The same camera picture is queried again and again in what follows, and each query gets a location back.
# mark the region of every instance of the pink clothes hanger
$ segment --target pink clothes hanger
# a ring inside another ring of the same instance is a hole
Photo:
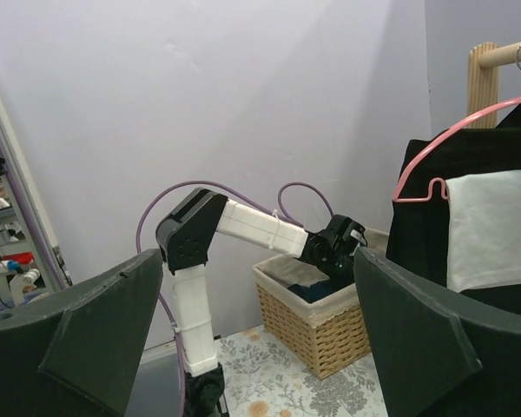
[[[521,70],[521,64],[519,63],[519,51],[521,50],[521,45],[519,45],[518,51],[515,56],[515,63],[518,68]],[[392,201],[393,202],[428,202],[432,198],[432,188],[435,183],[440,184],[440,194],[444,200],[448,199],[446,185],[443,178],[432,178],[428,183],[428,195],[426,197],[416,197],[416,198],[400,198],[401,191],[406,185],[407,179],[412,171],[415,169],[419,163],[425,159],[433,150],[435,150],[441,143],[448,140],[451,136],[458,133],[465,126],[473,123],[475,120],[480,119],[481,117],[487,116],[490,113],[494,113],[498,110],[505,109],[511,106],[515,106],[521,104],[521,97],[514,97],[510,100],[506,100],[501,103],[494,104],[490,107],[482,109],[472,115],[466,117],[460,122],[457,122],[453,126],[451,126],[446,132],[442,135],[438,136],[435,140],[432,141],[426,148],[424,148],[417,156],[415,156],[411,162],[406,166],[403,173],[399,177],[398,185],[396,185],[396,189],[393,191]]]

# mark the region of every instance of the wicker basket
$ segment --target wicker basket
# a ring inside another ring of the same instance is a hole
[[[359,306],[311,328],[281,301],[257,284],[265,328],[324,379],[371,351]]]
[[[369,247],[371,242],[376,242],[377,251],[386,250],[387,234],[374,230],[369,234]],[[295,352],[321,379],[370,353],[355,285],[308,304],[287,290],[274,276],[277,274],[267,273],[267,264],[282,259],[276,256],[254,266],[265,329]]]

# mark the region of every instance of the wooden rod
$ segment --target wooden rod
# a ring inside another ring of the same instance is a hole
[[[499,68],[483,68],[478,59],[496,50],[498,46],[492,42],[481,43],[469,53],[467,71],[467,115],[492,106],[498,102]],[[497,113],[481,117],[471,123],[469,128],[492,129],[497,124]]]
[[[481,68],[495,68],[501,65],[515,63],[515,54],[520,45],[521,42],[517,42],[485,52],[478,58],[478,65],[480,65]],[[519,53],[519,62],[521,62],[521,52]]]

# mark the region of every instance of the table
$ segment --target table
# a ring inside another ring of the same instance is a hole
[[[384,417],[373,356],[323,381],[263,326],[217,341],[230,415]]]

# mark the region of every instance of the white cloth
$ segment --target white cloth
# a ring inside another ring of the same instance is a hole
[[[521,170],[466,175],[446,184],[448,288],[521,284]]]

